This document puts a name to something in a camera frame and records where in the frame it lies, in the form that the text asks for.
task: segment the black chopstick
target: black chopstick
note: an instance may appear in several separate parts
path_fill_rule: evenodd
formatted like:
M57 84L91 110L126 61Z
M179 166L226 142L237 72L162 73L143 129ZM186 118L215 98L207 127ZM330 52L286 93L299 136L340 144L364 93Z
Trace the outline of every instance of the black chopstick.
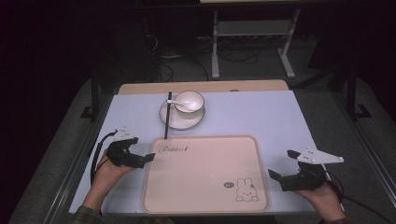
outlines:
M172 100L172 92L168 93L168 100ZM164 139L168 139L168 128L169 128L169 114L171 112L171 104L167 103L166 106L166 122L165 122L165 137Z

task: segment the white plate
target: white plate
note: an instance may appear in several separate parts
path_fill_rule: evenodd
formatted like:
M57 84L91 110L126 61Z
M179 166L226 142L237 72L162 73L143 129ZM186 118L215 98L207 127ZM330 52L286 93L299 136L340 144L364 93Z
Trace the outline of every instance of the white plate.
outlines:
M163 102L160 108L160 118L163 123L166 123L166 109L167 103L166 101ZM170 104L170 114L169 114L169 128L176 129L176 130L186 130L189 129L196 124L198 124L205 115L205 108L203 107L201 110L196 112L197 115L193 119L183 119L180 116L180 112L177 111L174 104Z

